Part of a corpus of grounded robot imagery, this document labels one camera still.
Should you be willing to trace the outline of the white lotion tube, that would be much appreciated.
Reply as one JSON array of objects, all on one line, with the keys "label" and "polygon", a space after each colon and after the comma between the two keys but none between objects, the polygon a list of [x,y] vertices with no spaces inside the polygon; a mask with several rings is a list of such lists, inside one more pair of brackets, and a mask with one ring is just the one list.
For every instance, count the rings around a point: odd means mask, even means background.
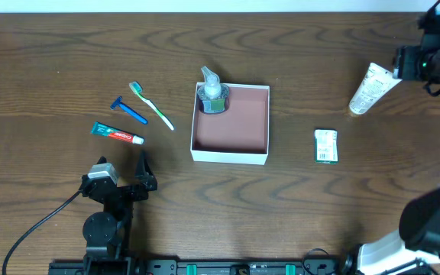
[{"label": "white lotion tube", "polygon": [[375,63],[370,63],[366,75],[348,104],[353,115],[365,114],[376,102],[401,82],[393,74]]}]

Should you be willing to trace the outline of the clear pump soap bottle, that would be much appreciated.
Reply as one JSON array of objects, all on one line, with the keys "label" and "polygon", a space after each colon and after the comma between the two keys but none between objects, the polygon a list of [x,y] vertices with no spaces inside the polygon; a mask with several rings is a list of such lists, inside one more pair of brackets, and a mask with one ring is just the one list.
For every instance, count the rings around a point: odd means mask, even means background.
[{"label": "clear pump soap bottle", "polygon": [[228,86],[221,83],[219,76],[207,66],[203,66],[201,72],[204,83],[196,91],[201,102],[200,110],[209,115],[225,112],[230,93]]}]

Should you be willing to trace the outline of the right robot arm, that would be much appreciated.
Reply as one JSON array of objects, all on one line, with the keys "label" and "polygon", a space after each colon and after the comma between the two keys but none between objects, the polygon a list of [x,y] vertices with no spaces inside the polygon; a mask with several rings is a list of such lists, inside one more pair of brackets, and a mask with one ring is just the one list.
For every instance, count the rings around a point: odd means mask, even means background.
[{"label": "right robot arm", "polygon": [[[397,49],[393,76],[419,81],[431,96],[440,95],[440,13],[432,6],[419,20],[420,44]],[[399,228],[362,244],[338,265],[339,274],[434,274],[440,264],[440,184],[409,202]]]}]

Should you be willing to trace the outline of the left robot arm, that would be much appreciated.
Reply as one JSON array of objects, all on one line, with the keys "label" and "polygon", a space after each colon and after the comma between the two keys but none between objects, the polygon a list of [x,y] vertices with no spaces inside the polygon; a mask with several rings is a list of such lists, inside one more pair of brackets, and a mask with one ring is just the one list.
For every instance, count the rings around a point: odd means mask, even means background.
[{"label": "left robot arm", "polygon": [[130,270],[126,256],[133,220],[134,203],[148,199],[157,190],[157,179],[151,171],[146,154],[139,156],[134,182],[118,185],[119,174],[112,163],[100,157],[97,164],[82,176],[79,190],[84,197],[103,205],[103,210],[90,215],[83,227],[86,240],[84,271],[103,272],[120,265]]}]

